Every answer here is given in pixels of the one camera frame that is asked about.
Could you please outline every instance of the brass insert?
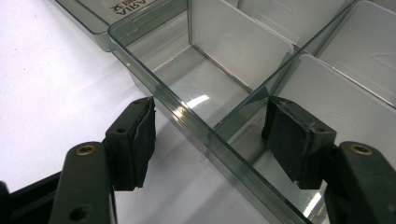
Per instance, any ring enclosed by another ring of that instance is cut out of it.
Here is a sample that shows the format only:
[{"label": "brass insert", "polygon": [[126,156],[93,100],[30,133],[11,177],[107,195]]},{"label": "brass insert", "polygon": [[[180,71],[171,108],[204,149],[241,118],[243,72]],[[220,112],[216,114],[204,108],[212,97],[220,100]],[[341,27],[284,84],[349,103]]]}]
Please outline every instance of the brass insert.
[{"label": "brass insert", "polygon": [[95,150],[96,150],[95,146],[91,146],[91,145],[82,146],[76,150],[76,154],[78,154],[79,156],[86,156],[86,155],[90,155]]},{"label": "brass insert", "polygon": [[352,146],[350,146],[350,149],[352,149],[353,151],[355,151],[361,155],[370,156],[373,154],[373,151],[366,146],[352,145]]}]

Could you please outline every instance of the black clamp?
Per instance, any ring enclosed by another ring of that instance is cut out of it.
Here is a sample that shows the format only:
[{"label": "black clamp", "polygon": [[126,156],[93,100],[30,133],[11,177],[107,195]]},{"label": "black clamp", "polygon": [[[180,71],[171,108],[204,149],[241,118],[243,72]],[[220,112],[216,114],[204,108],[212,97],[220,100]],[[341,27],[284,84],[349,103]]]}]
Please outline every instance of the black clamp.
[{"label": "black clamp", "polygon": [[266,147],[300,189],[328,187],[330,222],[396,223],[396,172],[375,148],[335,146],[336,131],[292,101],[270,97],[262,130]]},{"label": "black clamp", "polygon": [[117,223],[114,190],[143,187],[155,138],[154,99],[132,102],[102,143],[71,148],[60,173],[11,194],[0,182],[0,223]]}]

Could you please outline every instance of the white table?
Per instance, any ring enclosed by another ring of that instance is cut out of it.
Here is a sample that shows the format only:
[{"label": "white table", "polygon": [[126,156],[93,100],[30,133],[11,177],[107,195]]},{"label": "white table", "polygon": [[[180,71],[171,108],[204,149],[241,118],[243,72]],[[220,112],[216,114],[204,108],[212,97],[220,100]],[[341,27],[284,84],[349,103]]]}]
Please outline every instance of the white table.
[{"label": "white table", "polygon": [[[73,146],[102,141],[144,97],[126,68],[50,0],[2,0],[0,180],[12,192],[61,171]],[[145,187],[117,192],[120,223],[265,223],[164,117]]]}]

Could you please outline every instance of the white surface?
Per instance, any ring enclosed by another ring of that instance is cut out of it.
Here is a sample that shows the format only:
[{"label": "white surface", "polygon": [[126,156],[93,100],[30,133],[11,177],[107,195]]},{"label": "white surface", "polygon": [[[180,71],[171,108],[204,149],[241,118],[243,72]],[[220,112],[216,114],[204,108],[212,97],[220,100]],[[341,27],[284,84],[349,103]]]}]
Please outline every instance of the white surface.
[{"label": "white surface", "polygon": [[[10,191],[62,169],[67,150],[101,141],[132,100],[127,70],[51,1],[1,1],[0,179]],[[120,223],[266,220],[157,112],[145,187],[118,192]]]}]

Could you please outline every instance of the clear plastic organizer box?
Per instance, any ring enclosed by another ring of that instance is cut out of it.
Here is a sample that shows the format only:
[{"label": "clear plastic organizer box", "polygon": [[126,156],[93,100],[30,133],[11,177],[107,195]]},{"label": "clear plastic organizer box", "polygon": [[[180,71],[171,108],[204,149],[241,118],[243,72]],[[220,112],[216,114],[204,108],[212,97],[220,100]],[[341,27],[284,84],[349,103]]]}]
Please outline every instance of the clear plastic organizer box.
[{"label": "clear plastic organizer box", "polygon": [[329,221],[325,183],[298,189],[265,147],[270,95],[396,167],[394,12],[354,0],[148,2],[129,16],[90,11],[111,24],[108,48],[136,85],[269,221]]}]

